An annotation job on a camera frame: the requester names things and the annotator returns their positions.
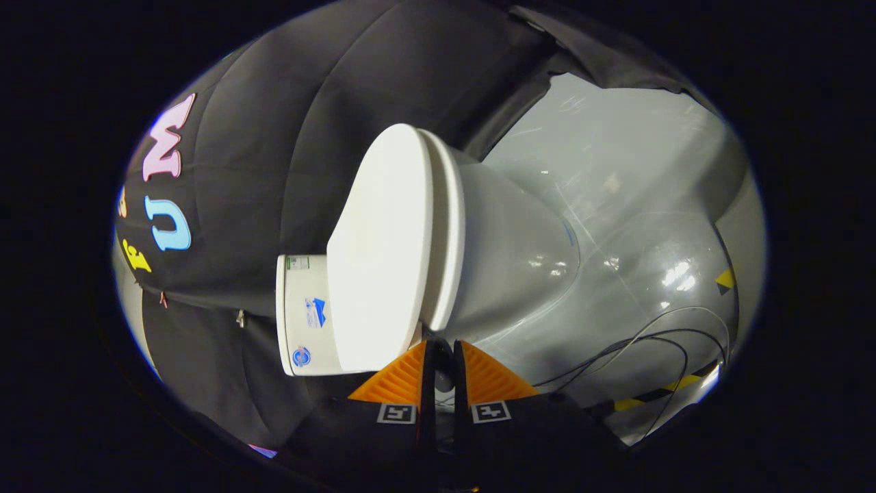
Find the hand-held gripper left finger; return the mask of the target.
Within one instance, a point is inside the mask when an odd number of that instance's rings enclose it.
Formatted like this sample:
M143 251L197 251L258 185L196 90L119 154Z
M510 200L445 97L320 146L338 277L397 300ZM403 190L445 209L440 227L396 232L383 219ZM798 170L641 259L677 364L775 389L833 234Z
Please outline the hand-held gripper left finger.
M319 403L279 449L279 465L334 491L432 489L435 350L422 341L356 390Z

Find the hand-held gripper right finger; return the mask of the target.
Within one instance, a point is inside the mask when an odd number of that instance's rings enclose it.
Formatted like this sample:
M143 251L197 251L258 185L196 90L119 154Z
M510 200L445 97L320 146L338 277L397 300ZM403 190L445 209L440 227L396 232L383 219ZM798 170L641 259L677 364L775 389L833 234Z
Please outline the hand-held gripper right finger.
M556 391L541 392L472 343L457 340L456 476L478 491L604 491L625 444Z

